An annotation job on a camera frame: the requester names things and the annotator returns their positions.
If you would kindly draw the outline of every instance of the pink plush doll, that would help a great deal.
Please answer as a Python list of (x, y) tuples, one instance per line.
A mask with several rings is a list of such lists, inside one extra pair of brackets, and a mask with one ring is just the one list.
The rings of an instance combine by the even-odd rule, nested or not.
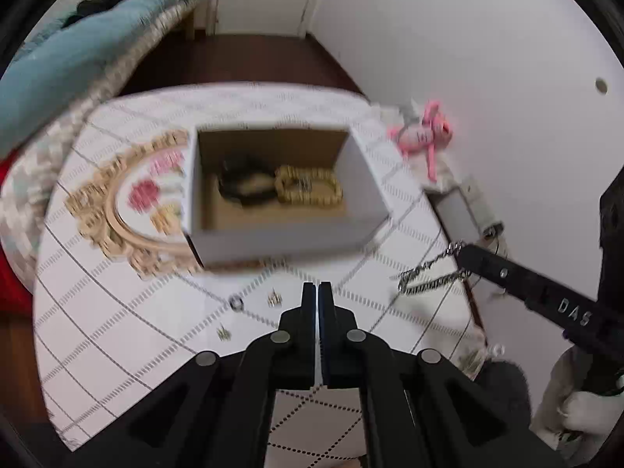
[(403, 156), (410, 156), (427, 148), (428, 176), (433, 182), (438, 181), (436, 146), (444, 147), (452, 136), (450, 124), (440, 112), (438, 101), (427, 103), (422, 121), (416, 117), (406, 121), (403, 127), (395, 126), (388, 129), (388, 137), (396, 143)]

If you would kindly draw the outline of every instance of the table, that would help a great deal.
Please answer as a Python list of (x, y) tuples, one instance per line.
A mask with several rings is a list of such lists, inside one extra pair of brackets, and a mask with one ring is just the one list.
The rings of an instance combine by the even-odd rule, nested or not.
[[(185, 135), (197, 124), (245, 123), (349, 126), (391, 219), (352, 253), (198, 273), (177, 222)], [(133, 186), (146, 178), (158, 181), (158, 212), (130, 207)], [(461, 284), (397, 297), (392, 279), (446, 245), (374, 108), (354, 93), (226, 83), (114, 99), (93, 112), (74, 143), (39, 250), (35, 349), (51, 421), (71, 449), (79, 447), (194, 354), (236, 353), (275, 330), (282, 311), (299, 304), (304, 281), (331, 281), (336, 304), (392, 348), (434, 347), (461, 367), (485, 345)], [(455, 268), (443, 259), (423, 279)], [(268, 304), (274, 290), (281, 308)], [(244, 312), (230, 309), (233, 294)], [(266, 466), (332, 466), (364, 453), (357, 390), (320, 382), (319, 375), (309, 392), (278, 392)]]

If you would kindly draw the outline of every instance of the teal bedding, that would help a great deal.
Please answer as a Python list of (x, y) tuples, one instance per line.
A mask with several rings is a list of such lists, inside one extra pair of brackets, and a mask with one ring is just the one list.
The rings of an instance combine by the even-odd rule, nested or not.
[(163, 10), (188, 0), (124, 0), (60, 29), (55, 19), (24, 44), (0, 80), (0, 158), (85, 92)]

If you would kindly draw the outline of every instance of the open box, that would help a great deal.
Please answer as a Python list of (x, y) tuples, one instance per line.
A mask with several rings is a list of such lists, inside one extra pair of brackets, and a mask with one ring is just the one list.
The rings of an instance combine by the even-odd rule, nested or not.
[[(183, 229), (204, 266), (363, 246), (388, 218), (384, 196), (363, 150), (345, 128), (198, 128), (189, 141)], [(337, 206), (242, 207), (219, 194), (216, 172), (233, 156), (280, 165), (332, 169), (344, 192)]]

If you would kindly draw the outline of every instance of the white wall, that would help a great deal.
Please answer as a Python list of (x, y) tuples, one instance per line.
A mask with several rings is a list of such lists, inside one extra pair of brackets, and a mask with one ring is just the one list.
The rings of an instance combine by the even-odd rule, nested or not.
[[(455, 172), (475, 176), (514, 259), (595, 297), (624, 71), (573, 0), (319, 0), (310, 30), (373, 101), (441, 99)], [(481, 308), (535, 403), (567, 347), (560, 330), (513, 300)]]

